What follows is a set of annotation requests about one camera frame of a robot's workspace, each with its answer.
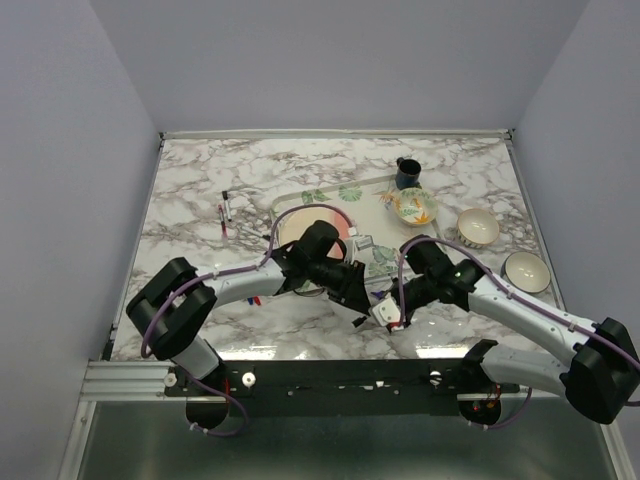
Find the white marker black eraser cap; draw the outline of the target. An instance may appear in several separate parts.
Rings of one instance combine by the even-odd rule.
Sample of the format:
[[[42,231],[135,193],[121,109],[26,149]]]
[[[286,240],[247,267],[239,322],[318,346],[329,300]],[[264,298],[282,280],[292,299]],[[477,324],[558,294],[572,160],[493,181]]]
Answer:
[[[356,318],[355,320],[352,321],[352,325],[355,328],[359,328],[361,325],[363,325],[366,321],[368,320],[368,316],[361,316]]]

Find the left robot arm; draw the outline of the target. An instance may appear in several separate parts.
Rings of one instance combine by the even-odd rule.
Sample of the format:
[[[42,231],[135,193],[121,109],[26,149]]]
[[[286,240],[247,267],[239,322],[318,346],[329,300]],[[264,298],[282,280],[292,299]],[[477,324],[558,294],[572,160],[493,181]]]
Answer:
[[[143,336],[143,352],[170,360],[187,372],[187,382],[201,395],[214,393],[222,380],[222,359],[199,330],[210,312],[251,297],[278,296],[310,282],[325,290],[330,301],[366,317],[371,302],[365,289],[365,265],[331,258],[339,245],[337,229],[322,220],[301,237],[264,259],[198,277],[186,258],[169,261],[126,306],[126,315]]]

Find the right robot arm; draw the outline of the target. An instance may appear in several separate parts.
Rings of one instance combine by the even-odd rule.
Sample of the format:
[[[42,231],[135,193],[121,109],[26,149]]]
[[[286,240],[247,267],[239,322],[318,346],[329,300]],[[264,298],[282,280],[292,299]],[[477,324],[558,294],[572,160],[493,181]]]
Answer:
[[[639,386],[639,356],[627,328],[613,318],[595,322],[551,307],[497,277],[470,252],[453,263],[444,241],[419,235],[400,249],[399,272],[373,308],[390,331],[432,302],[490,318],[528,338],[539,351],[496,342],[476,344],[460,379],[480,392],[493,383],[517,384],[563,396],[589,420],[612,423]]]

